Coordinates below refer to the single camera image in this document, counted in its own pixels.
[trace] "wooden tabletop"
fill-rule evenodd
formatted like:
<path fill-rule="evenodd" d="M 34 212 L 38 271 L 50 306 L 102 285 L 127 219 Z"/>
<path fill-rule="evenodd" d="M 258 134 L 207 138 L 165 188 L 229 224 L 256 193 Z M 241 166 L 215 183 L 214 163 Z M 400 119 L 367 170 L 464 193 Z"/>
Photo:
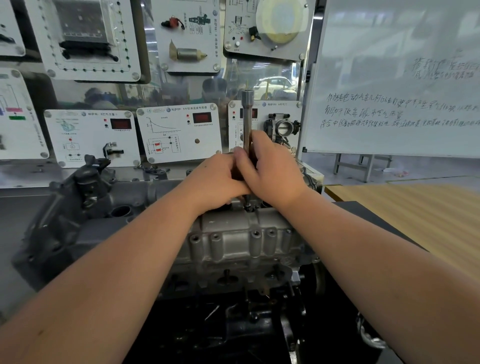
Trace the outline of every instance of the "wooden tabletop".
<path fill-rule="evenodd" d="M 480 281 L 480 194 L 449 184 L 326 186 L 358 201 L 417 244 Z"/>

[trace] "whiteboard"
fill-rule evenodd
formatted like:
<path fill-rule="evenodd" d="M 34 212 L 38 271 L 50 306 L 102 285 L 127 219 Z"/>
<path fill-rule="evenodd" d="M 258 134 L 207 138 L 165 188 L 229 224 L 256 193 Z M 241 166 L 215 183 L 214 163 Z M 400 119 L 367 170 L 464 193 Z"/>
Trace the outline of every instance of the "whiteboard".
<path fill-rule="evenodd" d="M 328 1 L 300 146 L 480 157 L 480 1 Z"/>

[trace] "hand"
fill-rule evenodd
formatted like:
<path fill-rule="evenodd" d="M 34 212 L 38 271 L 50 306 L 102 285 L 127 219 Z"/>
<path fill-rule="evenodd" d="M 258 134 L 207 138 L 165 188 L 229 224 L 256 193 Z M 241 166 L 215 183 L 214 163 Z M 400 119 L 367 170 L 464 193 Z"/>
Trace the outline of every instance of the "hand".
<path fill-rule="evenodd" d="M 258 130 L 252 131 L 252 140 L 258 159 L 257 169 L 239 147 L 233 151 L 237 168 L 255 195 L 281 210 L 308 187 L 287 148 L 273 143 L 267 134 Z"/>
<path fill-rule="evenodd" d="M 196 216 L 229 204 L 232 198 L 251 193 L 245 182 L 232 179 L 233 164 L 233 155 L 215 154 L 195 168 L 174 191 L 186 197 Z"/>

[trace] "person's left arm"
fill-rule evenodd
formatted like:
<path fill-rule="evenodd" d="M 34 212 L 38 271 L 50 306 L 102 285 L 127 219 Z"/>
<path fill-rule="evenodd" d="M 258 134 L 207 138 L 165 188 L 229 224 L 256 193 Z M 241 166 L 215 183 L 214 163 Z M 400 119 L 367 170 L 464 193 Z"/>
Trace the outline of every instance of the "person's left arm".
<path fill-rule="evenodd" d="M 232 155 L 205 160 L 56 277 L 0 328 L 0 362 L 120 363 L 194 220 L 249 193 L 232 166 Z"/>

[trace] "person's right arm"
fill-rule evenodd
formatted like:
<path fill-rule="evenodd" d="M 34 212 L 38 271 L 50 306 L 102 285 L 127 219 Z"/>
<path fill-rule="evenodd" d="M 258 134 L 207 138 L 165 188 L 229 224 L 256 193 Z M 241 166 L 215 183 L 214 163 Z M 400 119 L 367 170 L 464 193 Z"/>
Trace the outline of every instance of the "person's right arm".
<path fill-rule="evenodd" d="M 309 189 L 290 152 L 252 133 L 257 169 L 236 148 L 236 164 L 320 256 L 337 283 L 409 364 L 480 361 L 480 285 L 406 240 Z"/>

